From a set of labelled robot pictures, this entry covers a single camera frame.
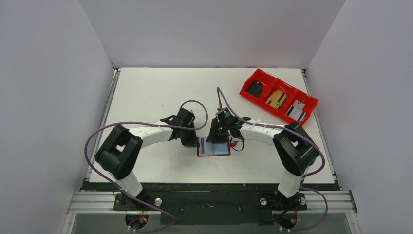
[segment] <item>box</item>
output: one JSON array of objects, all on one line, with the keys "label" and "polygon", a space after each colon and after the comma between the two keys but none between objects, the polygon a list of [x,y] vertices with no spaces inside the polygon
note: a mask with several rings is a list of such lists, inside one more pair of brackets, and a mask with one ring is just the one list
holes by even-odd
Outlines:
[{"label": "box", "polygon": [[[253,83],[261,83],[262,91],[259,95],[251,95],[247,92],[247,89]],[[267,104],[267,100],[272,95],[273,92],[281,90],[286,93],[287,97],[281,104],[281,106],[276,109],[271,105]],[[305,92],[285,83],[284,81],[275,78],[274,76],[264,72],[261,69],[257,69],[252,76],[244,83],[240,95],[251,101],[252,103],[259,105],[266,111],[272,113],[278,118],[282,119],[286,123],[294,122],[295,120],[288,116],[286,113],[293,103],[297,100],[304,104],[303,111],[305,112],[305,117],[301,119],[300,124],[303,125],[310,117],[312,111],[317,106],[318,100]]]}]

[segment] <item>cable tie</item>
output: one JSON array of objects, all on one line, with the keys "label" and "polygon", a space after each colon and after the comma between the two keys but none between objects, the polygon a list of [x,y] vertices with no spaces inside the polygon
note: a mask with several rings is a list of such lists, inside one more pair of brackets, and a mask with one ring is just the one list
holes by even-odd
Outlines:
[{"label": "cable tie", "polygon": [[162,131],[162,132],[164,132],[165,131],[165,129],[164,128],[162,128],[159,124],[157,124],[158,125],[158,128]]},{"label": "cable tie", "polygon": [[263,131],[261,132],[264,135],[265,128],[267,127],[267,123],[265,123]]},{"label": "cable tie", "polygon": [[252,124],[252,128],[254,128],[257,123],[261,123],[261,120],[257,119],[257,120],[255,121],[255,123]]}]

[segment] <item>screw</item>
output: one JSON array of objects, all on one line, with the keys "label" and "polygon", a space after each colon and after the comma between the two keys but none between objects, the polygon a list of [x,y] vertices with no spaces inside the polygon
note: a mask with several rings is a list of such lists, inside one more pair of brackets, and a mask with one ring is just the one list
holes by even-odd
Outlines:
[{"label": "screw", "polygon": [[162,200],[160,198],[155,199],[155,206],[160,206],[162,204]]}]

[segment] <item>black object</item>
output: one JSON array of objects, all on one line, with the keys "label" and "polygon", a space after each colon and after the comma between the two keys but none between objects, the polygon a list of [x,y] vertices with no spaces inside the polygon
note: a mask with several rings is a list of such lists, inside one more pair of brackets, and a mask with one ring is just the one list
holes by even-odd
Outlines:
[{"label": "black object", "polygon": [[[235,192],[269,192],[272,193],[278,188],[278,184],[212,184],[212,183],[141,183],[148,192],[156,191],[235,191]],[[334,184],[305,184],[307,188],[319,191],[340,191],[340,185],[337,181]],[[83,181],[81,190],[94,191],[118,191],[117,188],[108,182],[90,183]]]},{"label": "black object", "polygon": [[[185,108],[180,108],[177,115],[169,116],[168,118],[161,119],[162,122],[167,125],[194,128],[195,125],[193,121],[195,120],[195,115],[191,111]],[[181,139],[183,146],[188,147],[199,147],[198,138],[196,137],[195,130],[184,130],[179,128],[174,128],[172,135],[169,140]]]},{"label": "black object", "polygon": [[299,211],[307,210],[307,204],[301,205],[301,199],[305,198],[304,194],[296,193],[290,198],[284,197],[281,193],[258,193],[258,201],[265,200],[267,203],[265,206],[261,205],[261,211],[285,211],[290,210],[291,207],[298,207]]},{"label": "black object", "polygon": [[[299,123],[292,122],[285,127],[303,135],[313,142]],[[314,163],[319,155],[317,150],[308,142],[286,130],[275,134],[273,142],[280,155],[283,166],[287,171],[296,176],[302,176],[305,170]]]},{"label": "black object", "polygon": [[295,227],[295,225],[296,225],[297,223],[296,223],[296,222],[292,223],[291,221],[293,221],[291,218],[288,219],[288,218],[282,218],[282,217],[280,217],[280,218],[278,218],[277,223],[278,223],[280,226],[282,226],[283,228],[292,229],[292,228]]},{"label": "black object", "polygon": [[[273,221],[261,221],[257,198],[256,192],[164,192],[162,208],[174,215],[179,225],[274,225]],[[273,220],[272,212],[265,212],[263,218]],[[161,214],[161,225],[172,221],[169,216]]]},{"label": "black object", "polygon": [[251,94],[252,96],[258,98],[260,94],[263,92],[263,84],[258,81],[253,81],[250,86],[245,90],[247,93]]},{"label": "black object", "polygon": [[228,133],[224,129],[224,125],[218,122],[217,119],[213,119],[211,122],[211,128],[206,141],[209,143],[227,143]]},{"label": "black object", "polygon": [[[153,206],[155,206],[154,201],[157,198],[162,199],[162,193],[161,192],[150,192],[147,193],[147,191],[145,189],[143,189],[141,191],[141,193],[139,193],[138,195],[138,199],[149,203]],[[152,210],[148,207],[146,207],[145,205],[143,205],[140,202],[137,202],[131,198],[129,198],[128,196],[126,196],[123,193],[118,193],[115,196],[115,203],[113,204],[113,210],[114,211],[136,211],[136,210],[143,210],[143,209],[148,209],[148,210]]]},{"label": "black object", "polygon": [[[147,221],[138,220],[138,221],[133,222],[131,226],[132,229],[139,230],[146,225],[146,223],[149,221],[149,215],[144,214],[143,216],[146,218]],[[138,217],[139,217],[139,214],[127,214],[125,216],[126,225],[129,226],[129,223],[132,222],[133,220],[136,220]]]},{"label": "black object", "polygon": [[[131,173],[142,147],[143,140],[122,125],[116,125],[95,155],[103,169],[120,180]],[[125,146],[120,151],[116,147]]]},{"label": "black object", "polygon": [[[220,134],[225,134],[229,137],[230,132],[231,136],[244,140],[240,128],[244,124],[243,121],[239,120],[231,114],[227,107],[220,109],[216,114],[216,118],[212,120],[211,129],[209,131],[208,138],[212,143],[222,143],[222,142],[213,142],[213,139],[220,139]],[[243,120],[249,121],[251,118],[244,117]]]},{"label": "black object", "polygon": [[[192,112],[181,108],[177,115],[169,116],[161,121],[168,125],[194,128],[194,119],[195,115]],[[184,146],[199,146],[194,130],[174,128],[169,140],[178,138]],[[132,172],[142,143],[143,140],[139,136],[133,135],[122,125],[116,125],[97,151],[96,162],[110,172],[115,179],[123,179]],[[117,146],[125,146],[125,148],[120,151],[116,148]]]}]

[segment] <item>gold object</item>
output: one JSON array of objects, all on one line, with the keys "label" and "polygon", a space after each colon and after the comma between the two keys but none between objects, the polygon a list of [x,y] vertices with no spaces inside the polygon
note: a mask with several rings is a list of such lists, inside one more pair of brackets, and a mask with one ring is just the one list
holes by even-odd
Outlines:
[{"label": "gold object", "polygon": [[267,104],[278,109],[282,103],[287,98],[287,94],[281,90],[277,90],[271,94],[271,96],[267,99]]}]

